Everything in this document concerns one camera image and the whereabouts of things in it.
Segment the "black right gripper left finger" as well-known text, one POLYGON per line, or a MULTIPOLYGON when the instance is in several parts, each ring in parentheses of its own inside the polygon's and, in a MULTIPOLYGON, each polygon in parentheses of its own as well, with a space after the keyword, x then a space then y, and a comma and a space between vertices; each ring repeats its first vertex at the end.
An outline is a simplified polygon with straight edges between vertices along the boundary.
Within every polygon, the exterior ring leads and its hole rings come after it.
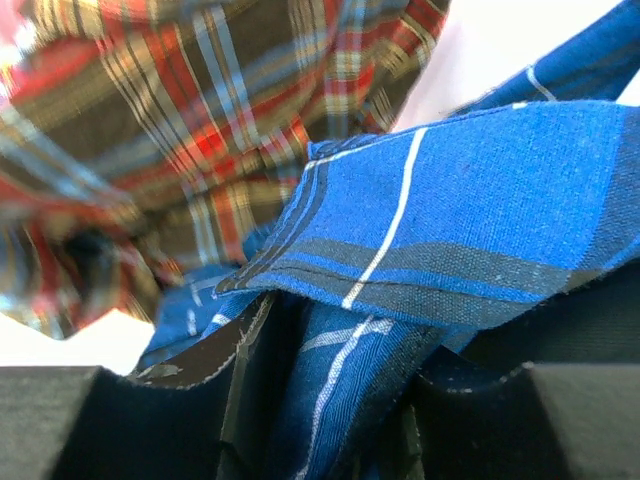
POLYGON ((4 479, 255 479, 243 452, 241 396, 273 304, 239 317, 173 359, 120 376, 93 367, 1 370, 4 479))

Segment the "blue plaid shirt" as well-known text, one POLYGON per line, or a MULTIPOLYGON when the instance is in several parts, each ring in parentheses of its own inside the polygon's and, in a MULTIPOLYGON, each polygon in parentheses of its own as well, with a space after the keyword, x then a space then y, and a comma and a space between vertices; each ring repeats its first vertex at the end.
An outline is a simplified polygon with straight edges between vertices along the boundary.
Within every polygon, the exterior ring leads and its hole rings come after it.
POLYGON ((639 5, 623 1, 450 117, 315 143, 241 267, 172 291, 169 394, 141 479, 425 479, 409 386, 467 397, 459 352, 639 256, 639 5))

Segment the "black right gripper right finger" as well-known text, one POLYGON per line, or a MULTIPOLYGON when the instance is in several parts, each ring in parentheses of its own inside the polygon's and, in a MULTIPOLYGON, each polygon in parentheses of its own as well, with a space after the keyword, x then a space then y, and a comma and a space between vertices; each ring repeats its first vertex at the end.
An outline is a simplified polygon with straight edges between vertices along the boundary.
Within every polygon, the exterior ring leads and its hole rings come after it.
POLYGON ((635 479, 639 276, 617 272, 439 349, 411 388, 430 479, 635 479))

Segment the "red brown plaid shirt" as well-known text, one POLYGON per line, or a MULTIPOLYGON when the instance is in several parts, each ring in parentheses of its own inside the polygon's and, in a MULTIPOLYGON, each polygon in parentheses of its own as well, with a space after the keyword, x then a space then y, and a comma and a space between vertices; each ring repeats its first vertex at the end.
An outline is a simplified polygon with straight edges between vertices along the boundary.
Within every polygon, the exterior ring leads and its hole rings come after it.
POLYGON ((1 312, 64 339, 242 263, 311 142, 388 131, 446 1, 20 1, 1 63, 1 312))

